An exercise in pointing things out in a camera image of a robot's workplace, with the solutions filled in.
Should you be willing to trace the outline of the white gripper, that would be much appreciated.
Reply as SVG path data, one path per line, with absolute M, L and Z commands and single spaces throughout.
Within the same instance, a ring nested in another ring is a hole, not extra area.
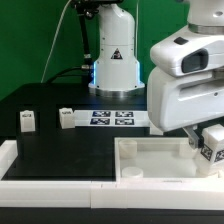
M 190 147 L 201 149 L 204 138 L 196 124 L 224 116 L 224 72 L 172 77 L 156 67 L 148 80 L 147 109 L 155 127 L 163 132 L 184 127 Z

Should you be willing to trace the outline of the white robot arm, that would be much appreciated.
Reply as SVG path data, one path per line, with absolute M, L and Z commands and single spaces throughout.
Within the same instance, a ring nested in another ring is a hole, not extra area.
M 187 25 L 151 48 L 147 84 L 134 56 L 134 19 L 122 1 L 72 0 L 80 16 L 100 22 L 89 90 L 122 97 L 145 89 L 151 123 L 163 132 L 182 128 L 193 148 L 203 147 L 197 125 L 224 116 L 224 0 L 176 0 L 190 5 Z

